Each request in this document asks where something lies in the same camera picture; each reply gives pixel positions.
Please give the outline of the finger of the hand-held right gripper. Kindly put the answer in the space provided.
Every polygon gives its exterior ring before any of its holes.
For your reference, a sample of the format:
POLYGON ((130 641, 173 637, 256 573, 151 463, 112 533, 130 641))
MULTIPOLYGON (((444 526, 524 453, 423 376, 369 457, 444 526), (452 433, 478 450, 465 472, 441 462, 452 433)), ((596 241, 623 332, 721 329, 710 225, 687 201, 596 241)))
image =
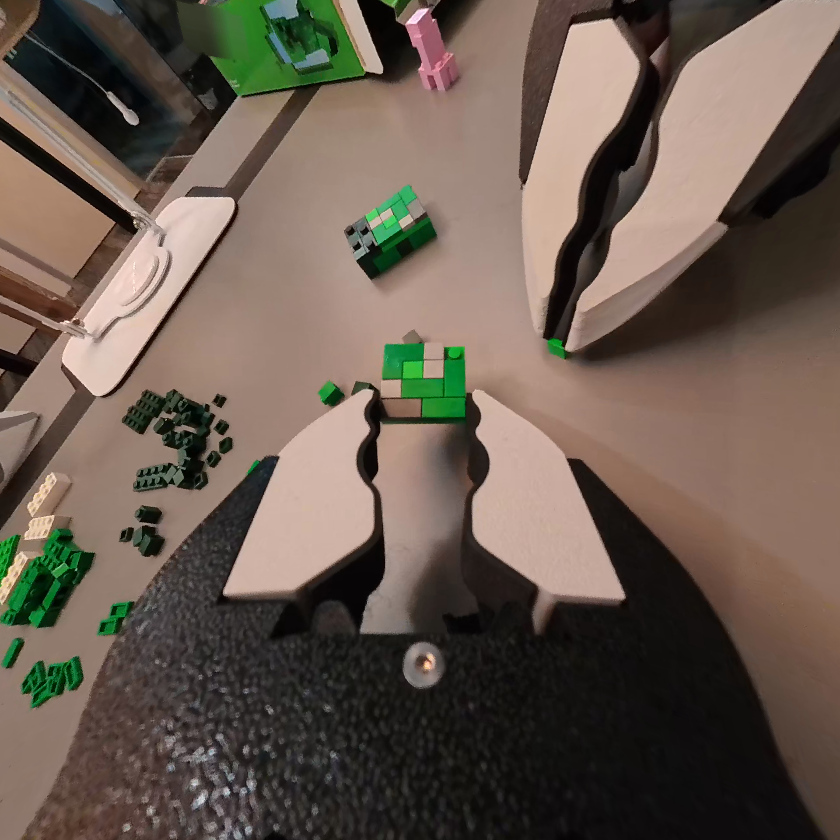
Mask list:
POLYGON ((659 75, 619 14, 536 14, 523 70, 523 261, 532 321, 565 341, 585 248, 641 150, 659 75))
POLYGON ((817 63, 817 2, 777 2, 675 76, 645 189, 614 227, 564 339, 581 351, 675 282, 727 232, 728 201, 817 63))

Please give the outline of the pink lego pig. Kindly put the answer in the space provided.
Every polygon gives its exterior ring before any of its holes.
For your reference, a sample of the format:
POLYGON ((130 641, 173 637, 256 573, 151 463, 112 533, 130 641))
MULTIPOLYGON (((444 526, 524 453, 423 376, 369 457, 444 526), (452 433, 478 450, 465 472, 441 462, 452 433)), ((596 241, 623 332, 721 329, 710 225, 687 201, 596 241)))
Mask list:
POLYGON ((405 23, 406 31, 421 64, 418 76, 426 90, 446 91, 457 78, 455 56, 447 51, 437 20, 427 7, 418 9, 405 23))

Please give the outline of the wooden table with black legs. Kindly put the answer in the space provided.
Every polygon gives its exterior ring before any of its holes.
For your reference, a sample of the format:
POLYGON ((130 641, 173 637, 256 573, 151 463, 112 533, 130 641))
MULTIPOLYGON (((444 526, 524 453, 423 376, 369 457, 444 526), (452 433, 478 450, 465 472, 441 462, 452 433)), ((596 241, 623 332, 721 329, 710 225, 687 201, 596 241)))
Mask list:
MULTIPOLYGON (((110 182, 135 198, 143 182, 73 122, 30 82, 2 61, 2 89, 27 102, 110 182)), ((2 101, 2 118, 93 186, 79 165, 2 101)), ((120 256, 130 236, 94 207, 2 143, 2 319, 29 322, 39 339, 69 338, 14 311, 9 302, 54 321, 74 317, 120 256)))

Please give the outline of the pile of bright green pieces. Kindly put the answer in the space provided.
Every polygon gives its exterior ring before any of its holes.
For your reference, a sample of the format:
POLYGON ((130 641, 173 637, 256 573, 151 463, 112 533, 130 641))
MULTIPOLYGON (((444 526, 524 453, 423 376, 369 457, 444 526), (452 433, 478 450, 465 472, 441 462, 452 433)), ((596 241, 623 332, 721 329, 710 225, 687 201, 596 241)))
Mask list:
MULTIPOLYGON (((56 627, 71 597, 91 571, 96 554, 79 546, 69 528, 53 531, 33 558, 2 606, 2 626, 16 635, 2 655, 2 667, 12 668, 23 652, 23 628, 56 627)), ((19 691, 29 707, 38 709, 48 701, 81 688, 86 677, 81 657, 54 662, 40 658, 28 667, 19 691)))

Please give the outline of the pile of dark green bricks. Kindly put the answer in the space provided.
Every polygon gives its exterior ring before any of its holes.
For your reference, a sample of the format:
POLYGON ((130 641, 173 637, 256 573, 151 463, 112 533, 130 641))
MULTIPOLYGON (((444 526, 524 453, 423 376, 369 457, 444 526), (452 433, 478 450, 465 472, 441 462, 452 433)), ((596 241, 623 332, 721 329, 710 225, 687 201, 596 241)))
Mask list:
POLYGON ((226 401, 222 394, 211 403, 200 403, 176 389, 164 395, 144 390, 122 415, 121 424, 140 435, 151 429, 172 459, 138 468, 133 491, 205 488, 209 470, 219 466, 234 446, 229 422, 215 413, 226 401))

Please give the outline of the green tiled lego plate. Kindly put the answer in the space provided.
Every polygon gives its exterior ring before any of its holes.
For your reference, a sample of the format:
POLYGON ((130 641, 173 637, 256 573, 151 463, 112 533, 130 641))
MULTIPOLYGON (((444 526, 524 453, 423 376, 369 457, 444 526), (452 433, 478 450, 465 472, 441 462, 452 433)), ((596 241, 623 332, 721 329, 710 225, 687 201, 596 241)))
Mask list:
POLYGON ((462 424, 467 395, 465 347, 436 342, 386 344, 379 393, 385 423, 462 424))

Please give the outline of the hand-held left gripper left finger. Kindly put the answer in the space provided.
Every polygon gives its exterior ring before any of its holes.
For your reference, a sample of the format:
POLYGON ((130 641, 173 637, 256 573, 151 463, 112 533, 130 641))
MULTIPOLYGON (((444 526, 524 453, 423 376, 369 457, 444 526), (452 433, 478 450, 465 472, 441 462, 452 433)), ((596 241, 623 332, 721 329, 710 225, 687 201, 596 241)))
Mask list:
POLYGON ((300 431, 276 466, 223 588, 229 601, 281 601, 283 634, 361 630, 382 582, 382 499, 373 479, 380 393, 362 389, 300 431))

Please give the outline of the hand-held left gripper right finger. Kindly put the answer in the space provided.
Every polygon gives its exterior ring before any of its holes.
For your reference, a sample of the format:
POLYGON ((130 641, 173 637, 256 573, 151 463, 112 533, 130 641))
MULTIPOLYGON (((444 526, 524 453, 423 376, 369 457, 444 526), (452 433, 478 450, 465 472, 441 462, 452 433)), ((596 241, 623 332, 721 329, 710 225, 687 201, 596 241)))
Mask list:
POLYGON ((622 604, 624 588, 563 450, 481 390, 467 395, 466 426, 461 573, 479 608, 517 603, 543 634, 558 604, 622 604))

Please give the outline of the green lego block assembly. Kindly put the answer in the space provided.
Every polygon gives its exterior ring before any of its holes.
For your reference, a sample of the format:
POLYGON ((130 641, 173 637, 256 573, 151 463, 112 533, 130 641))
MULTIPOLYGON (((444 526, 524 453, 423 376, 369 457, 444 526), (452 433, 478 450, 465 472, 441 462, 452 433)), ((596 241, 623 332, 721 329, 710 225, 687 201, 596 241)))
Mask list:
POLYGON ((436 238, 411 185, 405 185, 343 230, 355 264, 373 280, 436 238))

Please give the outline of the green cardboard lego box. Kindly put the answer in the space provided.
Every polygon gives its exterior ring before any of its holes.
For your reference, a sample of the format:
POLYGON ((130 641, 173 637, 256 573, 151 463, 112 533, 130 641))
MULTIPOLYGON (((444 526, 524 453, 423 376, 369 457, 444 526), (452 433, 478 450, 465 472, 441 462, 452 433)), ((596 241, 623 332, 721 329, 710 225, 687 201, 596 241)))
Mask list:
POLYGON ((384 71, 359 2, 176 5, 186 44, 209 56, 240 97, 384 71))

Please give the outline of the white book stand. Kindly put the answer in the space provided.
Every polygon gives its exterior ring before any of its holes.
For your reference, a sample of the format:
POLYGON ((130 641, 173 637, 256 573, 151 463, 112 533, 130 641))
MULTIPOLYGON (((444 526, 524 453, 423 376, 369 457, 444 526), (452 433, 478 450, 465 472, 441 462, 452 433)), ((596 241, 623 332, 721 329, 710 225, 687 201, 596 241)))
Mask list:
POLYGON ((70 337, 62 363, 94 396, 115 392, 151 343, 170 310, 224 236, 237 204, 226 195, 184 196, 152 217, 80 153, 65 134, 2 81, 2 101, 79 175, 14 126, 2 121, 2 141, 59 184, 139 239, 84 318, 56 320, 9 300, 7 305, 70 337))

